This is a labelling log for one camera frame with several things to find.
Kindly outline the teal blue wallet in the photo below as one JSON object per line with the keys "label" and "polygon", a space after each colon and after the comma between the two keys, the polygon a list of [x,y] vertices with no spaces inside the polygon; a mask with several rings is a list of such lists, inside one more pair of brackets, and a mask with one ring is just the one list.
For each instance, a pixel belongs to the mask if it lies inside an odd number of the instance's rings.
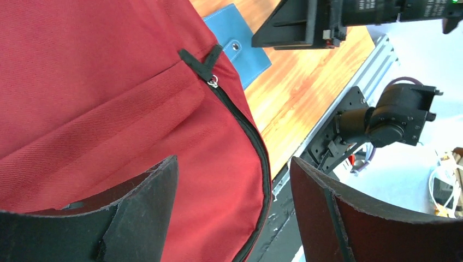
{"label": "teal blue wallet", "polygon": [[253,32],[235,4],[219,9],[203,21],[237,71],[244,90],[271,66],[263,48],[252,46]]}

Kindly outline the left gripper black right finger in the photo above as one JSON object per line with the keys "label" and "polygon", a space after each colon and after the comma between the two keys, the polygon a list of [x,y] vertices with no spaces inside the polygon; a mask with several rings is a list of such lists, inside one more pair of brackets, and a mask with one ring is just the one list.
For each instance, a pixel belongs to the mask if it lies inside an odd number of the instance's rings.
{"label": "left gripper black right finger", "polygon": [[290,184],[307,261],[462,261],[462,220],[375,199],[299,157]]}

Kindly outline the red student backpack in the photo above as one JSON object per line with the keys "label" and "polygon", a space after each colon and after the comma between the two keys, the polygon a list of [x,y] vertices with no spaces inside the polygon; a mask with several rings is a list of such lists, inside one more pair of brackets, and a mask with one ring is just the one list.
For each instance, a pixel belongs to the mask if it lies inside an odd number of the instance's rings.
{"label": "red student backpack", "polygon": [[270,163],[189,1],[1,1],[1,211],[63,210],[175,156],[160,261],[246,261]]}

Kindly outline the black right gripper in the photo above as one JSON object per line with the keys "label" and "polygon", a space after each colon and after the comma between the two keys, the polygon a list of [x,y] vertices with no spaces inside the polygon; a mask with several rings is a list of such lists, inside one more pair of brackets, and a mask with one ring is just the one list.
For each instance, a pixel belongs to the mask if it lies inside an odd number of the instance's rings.
{"label": "black right gripper", "polygon": [[[462,20],[462,1],[332,1],[334,24],[340,27],[441,20],[449,34]],[[252,37],[253,47],[276,50],[326,49],[329,1],[280,1]]]}

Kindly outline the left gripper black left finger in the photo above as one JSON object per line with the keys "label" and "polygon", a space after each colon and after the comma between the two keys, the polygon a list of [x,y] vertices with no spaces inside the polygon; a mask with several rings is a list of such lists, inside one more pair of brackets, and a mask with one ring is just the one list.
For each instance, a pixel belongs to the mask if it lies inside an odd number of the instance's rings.
{"label": "left gripper black left finger", "polygon": [[160,261],[178,176],[170,156],[63,210],[1,211],[1,261]]}

